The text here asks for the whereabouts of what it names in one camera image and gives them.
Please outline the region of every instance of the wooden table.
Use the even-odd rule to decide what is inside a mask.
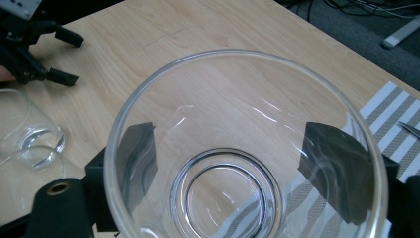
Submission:
[[[420,97],[272,0],[126,0],[67,26],[85,39],[80,49],[47,35],[30,50],[45,66],[79,75],[75,86],[45,81],[0,87],[25,91],[61,125],[67,134],[63,154],[82,168],[106,145],[114,118],[142,81],[203,51],[249,49],[294,60],[331,81],[357,109],[388,81]]]

